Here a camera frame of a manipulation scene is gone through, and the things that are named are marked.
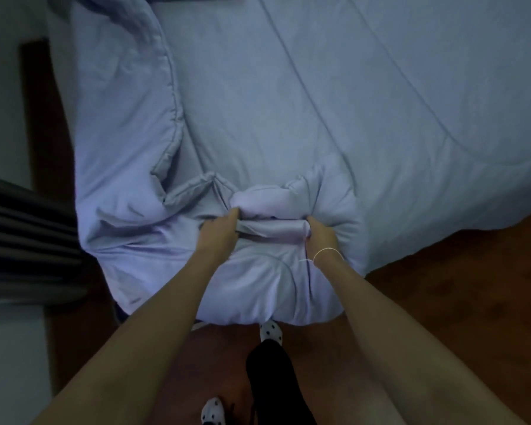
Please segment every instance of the curtain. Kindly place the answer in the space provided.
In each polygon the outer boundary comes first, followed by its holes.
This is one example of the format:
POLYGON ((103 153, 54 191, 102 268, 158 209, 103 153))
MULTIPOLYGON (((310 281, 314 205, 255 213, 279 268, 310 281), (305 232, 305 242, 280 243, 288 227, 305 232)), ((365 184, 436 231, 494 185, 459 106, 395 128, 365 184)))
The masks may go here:
POLYGON ((82 298, 83 264, 73 209, 0 180, 0 304, 82 298))

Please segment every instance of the person's right arm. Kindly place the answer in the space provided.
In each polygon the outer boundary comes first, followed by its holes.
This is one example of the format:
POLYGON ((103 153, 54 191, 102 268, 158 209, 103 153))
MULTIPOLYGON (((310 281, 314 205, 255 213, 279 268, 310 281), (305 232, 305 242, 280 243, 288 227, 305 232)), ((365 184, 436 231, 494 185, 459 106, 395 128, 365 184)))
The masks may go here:
POLYGON ((334 231, 312 217, 309 258, 331 282, 362 352, 409 425, 523 425, 476 375, 334 250, 334 231))

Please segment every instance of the white sock with black dots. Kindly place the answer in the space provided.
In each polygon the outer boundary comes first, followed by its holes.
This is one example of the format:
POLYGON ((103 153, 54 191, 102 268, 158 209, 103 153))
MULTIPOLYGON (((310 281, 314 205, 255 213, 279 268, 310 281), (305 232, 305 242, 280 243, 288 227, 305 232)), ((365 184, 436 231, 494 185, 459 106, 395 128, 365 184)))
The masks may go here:
POLYGON ((283 332, 277 322, 269 320, 266 323, 260 325, 260 339, 263 340, 275 340, 280 345, 283 342, 283 332))
POLYGON ((200 414, 201 423, 213 423, 214 425, 226 425, 224 419, 224 407, 218 397, 211 398, 206 402, 200 414))

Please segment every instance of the thin bracelet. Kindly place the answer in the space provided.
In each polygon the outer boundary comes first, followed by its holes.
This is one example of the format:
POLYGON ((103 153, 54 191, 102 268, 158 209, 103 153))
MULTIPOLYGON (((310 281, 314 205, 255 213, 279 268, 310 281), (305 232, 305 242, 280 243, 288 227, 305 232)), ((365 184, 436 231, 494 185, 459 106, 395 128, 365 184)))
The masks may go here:
POLYGON ((325 248, 325 249, 321 249, 319 250, 317 253, 315 253, 315 256, 312 258, 312 263, 314 264, 315 263, 315 259, 317 258, 317 255, 319 253, 321 253, 323 250, 328 250, 328 249, 331 249, 331 250, 334 250, 338 255, 340 255, 340 258, 342 258, 342 260, 344 260, 344 257, 342 256, 342 254, 340 253, 339 250, 335 249, 335 248, 325 248))

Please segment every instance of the hand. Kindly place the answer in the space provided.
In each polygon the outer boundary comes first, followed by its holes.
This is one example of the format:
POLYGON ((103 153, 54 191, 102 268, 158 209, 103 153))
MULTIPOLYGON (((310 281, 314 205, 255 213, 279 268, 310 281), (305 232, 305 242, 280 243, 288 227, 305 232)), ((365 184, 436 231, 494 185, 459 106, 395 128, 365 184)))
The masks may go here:
POLYGON ((307 222, 311 226, 311 236, 305 239, 304 247, 307 251, 307 257, 309 259, 314 258, 315 267, 320 268, 320 265, 333 258, 342 259, 334 230, 331 227, 325 227, 312 216, 307 217, 307 222))
POLYGON ((217 266, 223 264, 232 254, 238 240, 236 221, 239 213, 240 209, 234 207, 226 216, 206 221, 200 227, 196 251, 214 260, 217 266))

